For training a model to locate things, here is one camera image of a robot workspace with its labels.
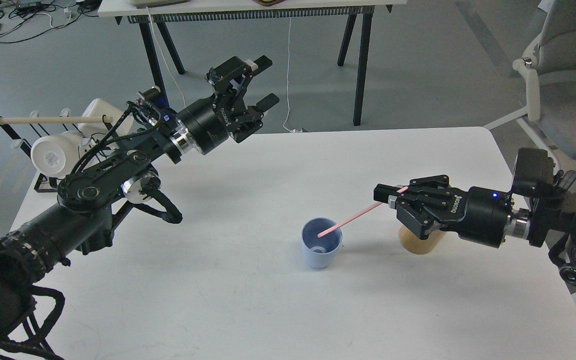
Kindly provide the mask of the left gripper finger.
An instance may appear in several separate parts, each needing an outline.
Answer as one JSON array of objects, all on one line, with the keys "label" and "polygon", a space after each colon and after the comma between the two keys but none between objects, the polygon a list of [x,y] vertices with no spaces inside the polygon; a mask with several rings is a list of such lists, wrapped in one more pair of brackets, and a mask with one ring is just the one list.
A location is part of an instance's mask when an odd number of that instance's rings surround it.
[{"label": "left gripper finger", "polygon": [[279,98],[270,93],[255,105],[250,105],[242,112],[236,112],[233,116],[234,130],[233,139],[236,143],[245,141],[249,136],[258,132],[263,127],[265,114],[279,103]]},{"label": "left gripper finger", "polygon": [[224,100],[227,96],[233,97],[229,103],[243,101],[252,78],[272,66],[273,61],[266,55],[258,59],[243,61],[233,56],[217,67],[211,67],[206,73],[206,81],[214,89],[213,94],[206,100]]}]

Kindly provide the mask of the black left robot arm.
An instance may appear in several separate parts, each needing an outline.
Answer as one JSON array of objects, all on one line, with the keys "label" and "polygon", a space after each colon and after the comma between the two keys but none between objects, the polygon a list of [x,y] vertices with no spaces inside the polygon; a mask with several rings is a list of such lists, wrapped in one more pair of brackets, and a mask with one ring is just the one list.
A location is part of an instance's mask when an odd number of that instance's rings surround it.
[{"label": "black left robot arm", "polygon": [[279,98],[270,93],[254,105],[243,98],[253,78],[270,66],[265,55],[231,57],[206,73],[212,94],[180,111],[169,107],[157,87],[128,102],[115,125],[57,185],[57,203],[0,238],[0,350],[57,360],[46,337],[66,299],[37,283],[56,264],[69,266],[72,251],[87,255],[110,248],[132,209],[180,223],[183,215],[161,191],[153,161],[166,155],[177,164],[190,150],[206,155],[228,138],[240,143],[258,132]]}]

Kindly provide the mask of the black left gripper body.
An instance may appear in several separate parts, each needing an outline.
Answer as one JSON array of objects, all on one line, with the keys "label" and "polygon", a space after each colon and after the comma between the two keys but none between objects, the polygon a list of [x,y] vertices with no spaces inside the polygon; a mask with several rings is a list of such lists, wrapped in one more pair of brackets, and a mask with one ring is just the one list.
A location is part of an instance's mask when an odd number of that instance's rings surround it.
[{"label": "black left gripper body", "polygon": [[170,142],[181,154],[197,150],[202,155],[210,153],[228,137],[241,143],[249,136],[249,124],[241,119],[245,110],[242,98],[199,99],[174,115],[177,127]]}]

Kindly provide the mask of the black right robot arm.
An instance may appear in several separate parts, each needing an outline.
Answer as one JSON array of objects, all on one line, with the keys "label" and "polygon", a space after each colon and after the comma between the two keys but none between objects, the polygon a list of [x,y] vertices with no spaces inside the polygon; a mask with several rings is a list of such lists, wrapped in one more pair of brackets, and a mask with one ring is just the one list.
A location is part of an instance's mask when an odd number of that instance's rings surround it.
[{"label": "black right robot arm", "polygon": [[550,231],[562,237],[548,253],[563,281],[576,287],[576,171],[554,170],[546,150],[521,148],[510,191],[450,186],[447,175],[413,178],[407,185],[378,184],[374,200],[387,204],[412,234],[427,240],[434,231],[498,248],[505,237],[541,247]]}]

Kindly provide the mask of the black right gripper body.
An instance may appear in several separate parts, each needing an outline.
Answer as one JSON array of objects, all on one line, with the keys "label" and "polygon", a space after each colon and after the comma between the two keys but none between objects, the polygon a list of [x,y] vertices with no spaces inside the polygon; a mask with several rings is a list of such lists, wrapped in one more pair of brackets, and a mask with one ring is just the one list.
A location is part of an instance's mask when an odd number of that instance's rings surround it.
[{"label": "black right gripper body", "polygon": [[464,191],[410,185],[395,200],[398,221],[419,240],[447,231],[490,248],[505,241],[513,205],[511,193],[477,186]]}]

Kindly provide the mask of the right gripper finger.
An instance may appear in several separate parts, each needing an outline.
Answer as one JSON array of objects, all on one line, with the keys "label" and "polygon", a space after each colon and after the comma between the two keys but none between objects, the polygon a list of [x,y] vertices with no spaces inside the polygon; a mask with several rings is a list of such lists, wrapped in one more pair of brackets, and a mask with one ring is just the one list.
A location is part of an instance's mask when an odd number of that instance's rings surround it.
[{"label": "right gripper finger", "polygon": [[446,174],[430,177],[412,178],[407,186],[411,193],[446,193],[450,191],[450,178]]},{"label": "right gripper finger", "polygon": [[390,196],[395,196],[396,198],[400,196],[400,189],[402,189],[402,185],[389,186],[378,183],[373,190],[373,201],[387,204]]}]

